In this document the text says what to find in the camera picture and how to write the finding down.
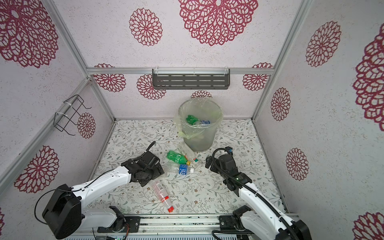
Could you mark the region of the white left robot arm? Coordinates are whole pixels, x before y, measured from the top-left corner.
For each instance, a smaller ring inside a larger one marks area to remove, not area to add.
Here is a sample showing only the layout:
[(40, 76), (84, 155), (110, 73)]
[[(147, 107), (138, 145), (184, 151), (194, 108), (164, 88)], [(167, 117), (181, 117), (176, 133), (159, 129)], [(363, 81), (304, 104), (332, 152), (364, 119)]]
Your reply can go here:
[(116, 206), (102, 210), (87, 210), (86, 207), (120, 186), (139, 183), (144, 187), (163, 174), (160, 159), (146, 150), (141, 156), (123, 162), (90, 182), (73, 187), (66, 184), (57, 187), (42, 217), (57, 240), (86, 229), (105, 228), (119, 232), (126, 228), (127, 221)]

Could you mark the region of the clear bottle blue label blue cap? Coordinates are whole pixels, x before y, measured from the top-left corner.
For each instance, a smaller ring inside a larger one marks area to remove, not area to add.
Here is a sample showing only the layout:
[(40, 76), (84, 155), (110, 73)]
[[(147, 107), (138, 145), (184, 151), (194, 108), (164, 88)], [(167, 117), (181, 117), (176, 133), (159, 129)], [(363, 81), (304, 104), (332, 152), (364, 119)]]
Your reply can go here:
[(199, 125), (210, 125), (210, 121), (204, 121), (204, 120), (199, 120), (193, 123), (194, 126), (199, 126)]

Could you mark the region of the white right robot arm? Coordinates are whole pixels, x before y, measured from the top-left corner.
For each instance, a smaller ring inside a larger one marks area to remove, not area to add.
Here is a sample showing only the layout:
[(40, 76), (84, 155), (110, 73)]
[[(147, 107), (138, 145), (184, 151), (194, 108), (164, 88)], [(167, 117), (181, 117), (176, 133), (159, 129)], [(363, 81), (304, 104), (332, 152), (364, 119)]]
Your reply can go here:
[(265, 198), (252, 180), (239, 172), (232, 153), (215, 157), (215, 153), (206, 158), (205, 167), (220, 174), (223, 183), (246, 204), (230, 216), (220, 216), (220, 229), (216, 234), (237, 236), (256, 236), (259, 240), (311, 240), (309, 227), (302, 220), (293, 220)]

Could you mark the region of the clear bottle red cap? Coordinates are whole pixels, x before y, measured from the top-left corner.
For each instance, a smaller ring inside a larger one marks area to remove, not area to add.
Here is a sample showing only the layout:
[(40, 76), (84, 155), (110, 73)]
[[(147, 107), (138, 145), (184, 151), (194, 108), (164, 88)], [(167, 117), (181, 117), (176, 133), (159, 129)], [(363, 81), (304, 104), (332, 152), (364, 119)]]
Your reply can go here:
[(164, 205), (168, 213), (172, 213), (174, 211), (174, 207), (163, 184), (160, 181), (155, 181), (152, 183), (152, 187), (158, 200), (160, 200), (160, 202)]

